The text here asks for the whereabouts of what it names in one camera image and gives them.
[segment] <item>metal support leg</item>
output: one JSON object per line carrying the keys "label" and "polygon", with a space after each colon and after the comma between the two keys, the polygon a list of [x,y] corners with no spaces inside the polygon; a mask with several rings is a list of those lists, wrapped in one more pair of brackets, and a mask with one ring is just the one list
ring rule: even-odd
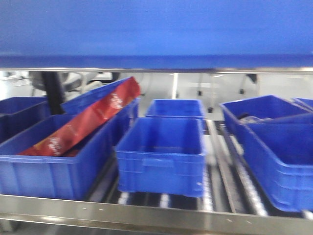
{"label": "metal support leg", "polygon": [[178,85],[178,73],[174,73],[173,88],[172,88],[172,99],[177,98],[177,85]]}
{"label": "metal support leg", "polygon": [[61,104],[65,101],[64,88],[58,72],[42,72],[51,114],[63,114]]}
{"label": "metal support leg", "polygon": [[0,232],[14,232],[18,225],[20,224],[19,221],[12,221],[12,220],[0,220]]}
{"label": "metal support leg", "polygon": [[201,85],[203,80],[203,73],[200,73],[199,82],[198,82],[198,96],[202,95]]}
{"label": "metal support leg", "polygon": [[208,113],[212,113],[215,106],[215,94],[214,94],[214,76],[209,74],[210,84],[211,84],[211,98],[210,98],[210,107],[207,109]]}

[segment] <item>blue panel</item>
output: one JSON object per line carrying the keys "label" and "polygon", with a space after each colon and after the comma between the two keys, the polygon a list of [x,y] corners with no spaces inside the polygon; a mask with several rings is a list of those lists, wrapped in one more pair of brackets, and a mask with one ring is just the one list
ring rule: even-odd
{"label": "blue panel", "polygon": [[2,0],[0,68],[311,66],[312,8],[311,0]]}

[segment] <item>storage bin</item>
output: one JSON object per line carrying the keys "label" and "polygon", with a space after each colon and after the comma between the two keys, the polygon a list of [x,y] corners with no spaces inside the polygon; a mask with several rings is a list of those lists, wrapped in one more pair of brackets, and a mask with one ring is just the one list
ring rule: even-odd
{"label": "storage bin", "polygon": [[313,125],[251,124],[245,127],[244,158],[278,209],[313,209]]}
{"label": "storage bin", "polygon": [[311,113],[311,111],[281,99],[274,95],[265,95],[255,98],[236,100],[222,103],[225,125],[229,132],[236,135],[239,142],[242,141],[243,125],[239,120],[242,116],[254,116],[257,118],[278,119],[298,114]]}
{"label": "storage bin", "polygon": [[203,123],[203,106],[197,99],[154,99],[147,112],[150,118],[195,118]]}
{"label": "storage bin", "polygon": [[293,100],[296,104],[313,111],[313,99],[293,98]]}
{"label": "storage bin", "polygon": [[102,99],[103,97],[114,91],[117,86],[119,86],[127,79],[129,79],[129,77],[81,94],[80,96],[63,103],[62,107],[67,114],[76,115],[82,112],[94,102]]}
{"label": "storage bin", "polygon": [[50,116],[46,97],[12,97],[0,101],[0,143]]}
{"label": "storage bin", "polygon": [[204,145],[198,119],[139,118],[116,147],[120,191],[201,197]]}
{"label": "storage bin", "polygon": [[71,120],[70,115],[51,116],[0,144],[0,194],[82,199],[124,135],[120,123],[123,118],[129,123],[129,106],[79,143],[75,157],[17,155]]}

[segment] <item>red snack bag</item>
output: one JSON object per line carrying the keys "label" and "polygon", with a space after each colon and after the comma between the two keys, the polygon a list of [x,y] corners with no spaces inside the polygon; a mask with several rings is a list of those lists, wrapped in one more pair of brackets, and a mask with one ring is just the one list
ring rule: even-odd
{"label": "red snack bag", "polygon": [[19,153],[19,155],[61,156],[102,125],[140,94],[131,77],[113,92],[87,107],[53,134]]}

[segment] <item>empty blue bin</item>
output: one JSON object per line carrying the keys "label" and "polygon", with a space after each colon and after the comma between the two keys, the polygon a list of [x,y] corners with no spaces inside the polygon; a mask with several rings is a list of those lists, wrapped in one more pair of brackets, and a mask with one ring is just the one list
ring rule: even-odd
{"label": "empty blue bin", "polygon": [[46,97],[12,97],[0,101],[0,143],[50,116]]}
{"label": "empty blue bin", "polygon": [[299,114],[312,113],[287,100],[274,95],[265,95],[255,98],[235,100],[222,103],[220,107],[223,111],[225,125],[229,132],[236,135],[239,142],[242,141],[243,125],[239,120],[243,116],[253,116],[257,118],[278,119]]}
{"label": "empty blue bin", "polygon": [[293,100],[296,104],[313,111],[313,99],[293,98]]}
{"label": "empty blue bin", "polygon": [[198,119],[139,118],[116,152],[120,191],[203,195],[205,149]]}
{"label": "empty blue bin", "polygon": [[313,125],[250,124],[244,158],[271,203],[288,212],[313,210]]}
{"label": "empty blue bin", "polygon": [[[136,108],[133,101],[130,106]],[[81,200],[126,132],[128,106],[86,137],[75,157],[20,156],[74,116],[54,115],[0,144],[0,194]]]}

